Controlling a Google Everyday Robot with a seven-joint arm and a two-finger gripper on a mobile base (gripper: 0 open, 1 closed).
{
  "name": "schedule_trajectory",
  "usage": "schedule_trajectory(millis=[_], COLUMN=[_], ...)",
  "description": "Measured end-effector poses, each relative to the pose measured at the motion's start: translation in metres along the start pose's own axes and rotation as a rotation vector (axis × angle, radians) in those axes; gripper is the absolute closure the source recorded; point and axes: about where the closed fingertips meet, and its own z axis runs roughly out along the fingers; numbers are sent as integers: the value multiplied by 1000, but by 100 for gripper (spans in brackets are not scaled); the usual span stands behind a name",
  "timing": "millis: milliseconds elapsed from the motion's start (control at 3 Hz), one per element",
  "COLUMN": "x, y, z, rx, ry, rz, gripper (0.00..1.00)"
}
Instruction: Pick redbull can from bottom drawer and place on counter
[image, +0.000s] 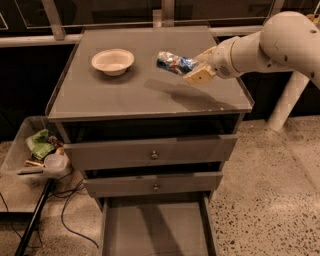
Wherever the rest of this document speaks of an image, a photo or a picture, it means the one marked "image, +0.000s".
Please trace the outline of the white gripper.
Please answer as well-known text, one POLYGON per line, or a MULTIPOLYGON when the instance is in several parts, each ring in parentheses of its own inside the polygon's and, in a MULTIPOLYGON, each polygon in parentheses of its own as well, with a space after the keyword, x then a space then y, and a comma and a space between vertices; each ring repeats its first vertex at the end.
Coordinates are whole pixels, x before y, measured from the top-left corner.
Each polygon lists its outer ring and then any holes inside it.
POLYGON ((205 84, 213 80, 217 75, 222 79, 230 79, 240 76, 240 72, 234 67, 232 61, 232 48, 239 39, 238 36, 224 40, 216 47, 213 46, 195 57, 199 62, 209 63, 211 66, 201 66, 186 75, 183 79, 190 85, 205 84))

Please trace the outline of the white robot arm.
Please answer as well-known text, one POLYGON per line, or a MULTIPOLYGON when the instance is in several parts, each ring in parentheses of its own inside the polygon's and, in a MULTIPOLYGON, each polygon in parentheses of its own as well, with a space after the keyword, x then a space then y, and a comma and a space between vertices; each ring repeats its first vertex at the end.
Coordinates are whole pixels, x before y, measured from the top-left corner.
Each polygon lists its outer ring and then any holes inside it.
POLYGON ((208 83, 216 76, 297 71, 320 87, 320 31, 300 13, 281 12, 259 32, 225 40, 195 60, 195 69, 184 76, 190 84, 208 83))

